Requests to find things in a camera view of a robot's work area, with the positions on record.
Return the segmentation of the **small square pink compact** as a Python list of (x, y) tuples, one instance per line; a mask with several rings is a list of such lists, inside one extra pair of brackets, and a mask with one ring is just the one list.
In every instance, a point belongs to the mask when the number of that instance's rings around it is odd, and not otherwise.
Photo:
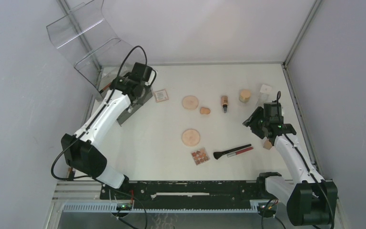
[(155, 91), (153, 93), (153, 95), (154, 95), (155, 101), (157, 103), (164, 102), (164, 101), (169, 100), (169, 96), (168, 96), (168, 93), (167, 93), (167, 90), (166, 89), (162, 89), (162, 90), (159, 90), (159, 91)]

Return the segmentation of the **red silver lip gloss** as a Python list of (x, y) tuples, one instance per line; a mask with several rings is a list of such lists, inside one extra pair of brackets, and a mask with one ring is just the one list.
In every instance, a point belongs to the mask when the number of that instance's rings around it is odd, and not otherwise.
[(238, 150), (238, 151), (231, 152), (231, 153), (227, 154), (227, 157), (236, 156), (236, 155), (239, 155), (239, 154), (242, 154), (242, 153), (245, 153), (245, 152), (251, 151), (251, 150), (253, 150), (253, 147), (252, 147), (252, 146), (247, 147), (247, 148), (243, 148), (243, 149), (240, 149), (240, 150)]

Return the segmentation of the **round beige sponge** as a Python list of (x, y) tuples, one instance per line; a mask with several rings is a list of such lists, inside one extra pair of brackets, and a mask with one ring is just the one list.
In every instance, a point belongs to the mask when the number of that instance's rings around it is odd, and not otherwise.
[(187, 129), (182, 133), (182, 142), (186, 146), (196, 146), (200, 143), (200, 139), (200, 133), (195, 129)]
[(182, 100), (182, 106), (187, 110), (195, 110), (199, 105), (198, 98), (193, 95), (185, 96)]

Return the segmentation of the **black powder brush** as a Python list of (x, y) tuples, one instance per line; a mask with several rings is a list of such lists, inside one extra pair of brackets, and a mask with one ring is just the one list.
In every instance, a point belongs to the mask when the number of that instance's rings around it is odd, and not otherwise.
[(232, 149), (228, 149), (228, 150), (225, 150), (225, 151), (221, 151), (221, 152), (213, 152), (213, 156), (216, 160), (218, 160), (220, 157), (222, 157), (223, 155), (227, 155), (229, 153), (232, 153), (232, 152), (237, 152), (237, 151), (240, 151), (240, 150), (243, 150), (243, 149), (246, 149), (246, 148), (250, 148), (252, 147), (251, 144), (247, 144), (247, 145), (243, 145), (243, 146), (239, 146), (239, 147), (235, 147), (235, 148), (232, 148)]

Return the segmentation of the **clear acrylic makeup organizer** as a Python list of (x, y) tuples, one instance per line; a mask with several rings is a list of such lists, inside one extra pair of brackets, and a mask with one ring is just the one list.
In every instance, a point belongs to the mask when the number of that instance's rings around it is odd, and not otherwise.
[[(103, 101), (108, 89), (102, 94), (99, 91), (117, 75), (131, 71), (136, 62), (149, 66), (143, 47), (122, 40), (107, 22), (102, 0), (83, 2), (73, 9), (65, 0), (59, 3), (67, 13), (47, 25), (48, 37), (57, 51), (91, 84), (97, 102)], [(136, 104), (131, 113), (122, 114), (118, 124), (122, 125), (142, 106)]]

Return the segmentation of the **black brow comb brush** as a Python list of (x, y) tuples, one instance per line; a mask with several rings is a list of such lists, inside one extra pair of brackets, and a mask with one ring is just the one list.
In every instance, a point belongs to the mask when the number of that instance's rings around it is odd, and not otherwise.
[(127, 108), (127, 112), (128, 113), (131, 113), (133, 111), (134, 105), (135, 105), (134, 103), (132, 103), (132, 104), (129, 105), (129, 107)]

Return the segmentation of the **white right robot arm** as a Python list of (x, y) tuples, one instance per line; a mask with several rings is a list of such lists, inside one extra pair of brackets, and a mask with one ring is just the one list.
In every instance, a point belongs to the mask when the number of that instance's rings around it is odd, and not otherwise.
[(266, 138), (283, 158), (293, 184), (275, 172), (261, 173), (262, 182), (256, 185), (261, 198), (271, 195), (285, 206), (293, 226), (330, 225), (335, 227), (337, 186), (327, 181), (314, 168), (303, 152), (296, 131), (284, 123), (282, 106), (274, 101), (257, 107), (243, 125), (260, 139)]

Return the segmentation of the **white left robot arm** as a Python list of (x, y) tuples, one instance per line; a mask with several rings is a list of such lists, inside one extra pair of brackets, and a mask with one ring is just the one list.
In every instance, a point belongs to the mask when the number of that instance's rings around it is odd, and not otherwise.
[(111, 192), (119, 199), (130, 193), (130, 186), (124, 183), (127, 176), (109, 164), (99, 145), (122, 114), (131, 112), (136, 104), (145, 103), (156, 77), (155, 69), (135, 63), (131, 71), (112, 80), (103, 101), (88, 121), (73, 135), (65, 134), (61, 139), (61, 155), (66, 164), (112, 187)]

